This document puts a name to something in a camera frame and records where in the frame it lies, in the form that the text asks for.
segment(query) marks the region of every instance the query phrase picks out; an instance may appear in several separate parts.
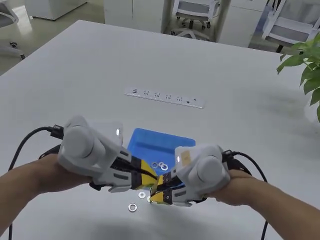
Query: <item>human arm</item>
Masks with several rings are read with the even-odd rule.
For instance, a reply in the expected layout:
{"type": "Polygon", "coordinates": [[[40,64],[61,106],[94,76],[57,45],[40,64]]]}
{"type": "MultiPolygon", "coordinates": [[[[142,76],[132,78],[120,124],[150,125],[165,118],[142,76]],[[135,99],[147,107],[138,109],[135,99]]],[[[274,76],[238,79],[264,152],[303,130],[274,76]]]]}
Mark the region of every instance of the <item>human arm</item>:
{"type": "Polygon", "coordinates": [[[0,236],[37,195],[89,183],[90,177],[65,170],[56,154],[14,168],[0,177],[0,236]]]}
{"type": "Polygon", "coordinates": [[[232,170],[230,183],[209,197],[229,205],[248,205],[284,240],[320,239],[320,210],[250,175],[232,170]]]}

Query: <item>power strip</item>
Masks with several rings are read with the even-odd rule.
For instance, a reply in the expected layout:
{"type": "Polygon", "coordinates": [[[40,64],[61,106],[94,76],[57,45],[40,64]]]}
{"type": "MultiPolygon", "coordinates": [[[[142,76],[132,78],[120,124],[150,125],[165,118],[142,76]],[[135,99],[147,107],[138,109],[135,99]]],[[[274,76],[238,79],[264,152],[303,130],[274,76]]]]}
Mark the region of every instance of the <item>power strip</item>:
{"type": "Polygon", "coordinates": [[[187,97],[181,95],[175,95],[166,92],[153,91],[148,89],[142,89],[137,87],[127,87],[124,90],[124,94],[128,96],[156,100],[160,102],[178,104],[198,109],[203,109],[205,107],[205,101],[198,97],[187,97]]]}

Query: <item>floor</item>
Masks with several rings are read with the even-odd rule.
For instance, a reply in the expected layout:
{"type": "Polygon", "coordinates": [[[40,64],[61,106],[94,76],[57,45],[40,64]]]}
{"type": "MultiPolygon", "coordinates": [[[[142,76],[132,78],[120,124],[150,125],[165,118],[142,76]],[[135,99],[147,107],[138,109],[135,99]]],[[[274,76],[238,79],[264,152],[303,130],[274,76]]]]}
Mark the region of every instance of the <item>floor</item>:
{"type": "MultiPolygon", "coordinates": [[[[62,16],[56,21],[39,18],[29,19],[24,0],[10,0],[10,5],[19,17],[18,24],[0,28],[0,44],[9,45],[10,41],[18,43],[18,48],[28,56],[49,40],[54,38],[64,29],[72,25],[77,20],[86,20],[97,23],[104,23],[103,0],[88,0],[88,3],[78,7],[70,13],[62,16]]],[[[179,21],[172,19],[167,33],[170,29],[177,27],[179,21]]],[[[201,31],[201,24],[195,23],[194,28],[201,31]]],[[[277,45],[261,39],[260,33],[253,36],[250,48],[275,52],[277,45]]],[[[10,55],[0,55],[0,75],[19,63],[20,58],[10,55]]]]}

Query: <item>black cable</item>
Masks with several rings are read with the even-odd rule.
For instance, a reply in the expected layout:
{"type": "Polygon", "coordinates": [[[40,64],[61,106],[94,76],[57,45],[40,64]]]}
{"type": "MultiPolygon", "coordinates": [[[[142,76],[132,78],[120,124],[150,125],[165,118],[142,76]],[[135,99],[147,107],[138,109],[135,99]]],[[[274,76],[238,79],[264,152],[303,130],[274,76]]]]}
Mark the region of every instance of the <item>black cable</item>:
{"type": "MultiPolygon", "coordinates": [[[[32,132],[30,132],[27,136],[25,136],[25,138],[21,141],[20,145],[18,146],[17,150],[15,151],[15,154],[14,154],[14,157],[11,161],[11,164],[10,164],[10,167],[9,167],[9,171],[11,171],[15,164],[16,164],[16,161],[17,161],[17,158],[21,152],[21,149],[23,148],[23,146],[25,145],[25,143],[28,141],[29,138],[31,138],[33,135],[35,135],[36,133],[38,132],[41,132],[41,131],[48,131],[48,132],[52,132],[54,130],[53,127],[50,127],[50,126],[43,126],[43,127],[39,127],[35,130],[33,130],[32,132]]],[[[8,240],[12,240],[12,233],[13,233],[13,225],[11,223],[11,225],[9,226],[9,235],[8,235],[8,240]]]]}
{"type": "MultiPolygon", "coordinates": [[[[240,156],[243,156],[245,157],[246,159],[248,159],[251,163],[253,163],[253,165],[256,167],[256,169],[259,171],[259,173],[261,174],[261,177],[263,179],[263,181],[265,181],[266,183],[268,182],[267,181],[267,178],[264,174],[264,172],[261,170],[261,168],[259,167],[259,165],[256,163],[256,161],[250,157],[249,155],[243,153],[243,152],[239,152],[239,151],[233,151],[232,153],[232,156],[236,156],[236,155],[240,155],[240,156]]],[[[266,232],[267,232],[267,227],[268,227],[268,222],[265,221],[264,223],[264,226],[263,226],[263,230],[262,230],[262,235],[261,235],[261,240],[264,240],[265,237],[266,237],[266,232]]]]}
{"type": "Polygon", "coordinates": [[[245,154],[245,153],[243,153],[243,152],[239,152],[239,151],[233,151],[233,152],[232,152],[232,155],[233,155],[233,156],[240,155],[240,156],[243,156],[243,157],[245,157],[246,159],[248,159],[250,162],[253,163],[253,165],[254,165],[254,166],[256,167],[256,169],[259,171],[259,173],[260,173],[263,181],[265,181],[266,183],[268,182],[268,181],[267,181],[267,178],[266,178],[266,176],[265,176],[265,174],[264,174],[264,172],[261,170],[261,168],[259,167],[259,165],[256,163],[256,161],[255,161],[252,157],[250,157],[249,155],[247,155],[247,154],[245,154]]]}

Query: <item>table surface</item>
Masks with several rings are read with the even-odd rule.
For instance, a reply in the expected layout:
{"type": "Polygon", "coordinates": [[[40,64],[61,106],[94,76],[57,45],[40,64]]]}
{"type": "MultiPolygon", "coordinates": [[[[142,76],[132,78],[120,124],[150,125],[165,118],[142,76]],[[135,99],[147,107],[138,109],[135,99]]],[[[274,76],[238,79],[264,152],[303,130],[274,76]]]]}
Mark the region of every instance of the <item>table surface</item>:
{"type": "MultiPolygon", "coordinates": [[[[277,76],[279,62],[272,52],[77,21],[0,77],[0,173],[31,130],[81,114],[99,123],[98,130],[107,121],[123,122],[124,144],[135,128],[145,128],[242,151],[270,183],[320,208],[320,136],[304,117],[302,68],[277,76]],[[131,86],[198,96],[206,106],[124,95],[131,86]]],[[[17,164],[58,143],[47,133],[35,135],[17,164]]],[[[257,240],[263,224],[246,206],[213,199],[190,208],[156,205],[137,191],[111,194],[83,185],[30,202],[13,239],[257,240]],[[130,203],[137,212],[128,211],[130,203]]],[[[270,227],[267,239],[280,237],[270,227]]]]}

